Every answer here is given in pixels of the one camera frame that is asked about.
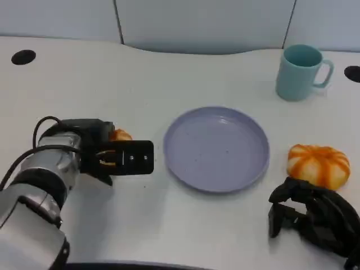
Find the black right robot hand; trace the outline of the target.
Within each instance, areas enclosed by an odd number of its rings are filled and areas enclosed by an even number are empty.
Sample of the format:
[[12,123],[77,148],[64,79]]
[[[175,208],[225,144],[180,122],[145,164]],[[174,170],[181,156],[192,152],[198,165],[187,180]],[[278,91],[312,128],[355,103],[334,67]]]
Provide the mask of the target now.
[[287,177],[271,193],[269,236],[296,230],[311,244],[346,259],[344,269],[359,269],[359,215],[337,192]]

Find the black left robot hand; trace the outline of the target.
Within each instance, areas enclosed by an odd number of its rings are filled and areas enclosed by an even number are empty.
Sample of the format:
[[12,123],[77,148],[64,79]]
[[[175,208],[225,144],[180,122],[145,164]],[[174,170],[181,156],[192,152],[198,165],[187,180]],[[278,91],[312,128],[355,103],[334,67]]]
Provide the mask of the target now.
[[106,185],[112,186],[113,181],[100,166],[99,160],[95,157],[95,150],[110,141],[110,133],[115,127],[110,121],[100,119],[64,119],[60,123],[48,128],[42,137],[50,137],[61,133],[74,133],[80,137],[80,162],[79,170],[83,174],[98,179]]

